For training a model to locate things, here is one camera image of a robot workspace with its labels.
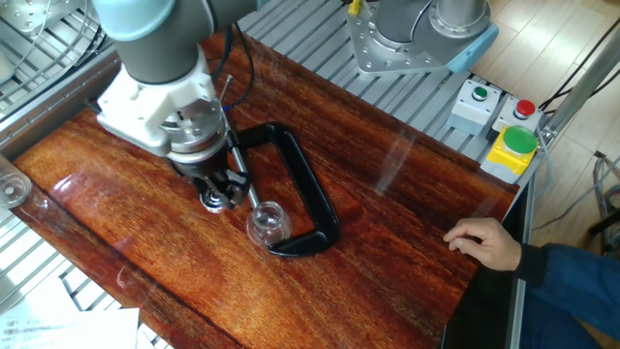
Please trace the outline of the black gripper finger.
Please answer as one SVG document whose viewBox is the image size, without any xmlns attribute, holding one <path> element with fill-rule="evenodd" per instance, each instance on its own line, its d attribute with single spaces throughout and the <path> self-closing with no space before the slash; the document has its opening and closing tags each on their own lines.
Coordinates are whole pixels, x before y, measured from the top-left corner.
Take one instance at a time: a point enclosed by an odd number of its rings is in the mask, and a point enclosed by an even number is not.
<svg viewBox="0 0 620 349">
<path fill-rule="evenodd" d="M 226 196 L 229 199 L 230 206 L 240 205 L 248 196 L 251 178 L 245 172 L 225 171 L 226 177 Z"/>
<path fill-rule="evenodd" d="M 220 201 L 221 200 L 221 195 L 218 194 L 216 191 L 214 191 L 204 179 L 200 177 L 194 177 L 193 185 L 197 189 L 200 199 L 202 201 Z"/>
</svg>

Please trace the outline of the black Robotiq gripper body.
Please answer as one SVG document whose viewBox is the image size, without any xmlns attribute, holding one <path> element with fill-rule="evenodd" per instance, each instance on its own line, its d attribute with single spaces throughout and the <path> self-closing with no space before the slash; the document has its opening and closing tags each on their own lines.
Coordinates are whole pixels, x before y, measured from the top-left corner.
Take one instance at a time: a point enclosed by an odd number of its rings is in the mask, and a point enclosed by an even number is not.
<svg viewBox="0 0 620 349">
<path fill-rule="evenodd" d="M 172 152 L 170 162 L 178 173 L 192 182 L 194 177 L 200 177 L 218 194 L 226 194 L 225 171 L 232 169 L 228 147 L 224 143 L 194 153 Z"/>
</svg>

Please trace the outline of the person's right hand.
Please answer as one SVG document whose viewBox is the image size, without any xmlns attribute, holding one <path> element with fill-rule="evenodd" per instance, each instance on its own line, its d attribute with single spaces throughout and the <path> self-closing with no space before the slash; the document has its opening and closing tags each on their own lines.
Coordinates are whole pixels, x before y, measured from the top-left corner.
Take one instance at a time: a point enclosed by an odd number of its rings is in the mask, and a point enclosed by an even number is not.
<svg viewBox="0 0 620 349">
<path fill-rule="evenodd" d="M 461 219 L 443 240 L 449 250 L 469 255 L 491 270 L 515 271 L 522 257 L 521 244 L 493 218 Z"/>
</svg>

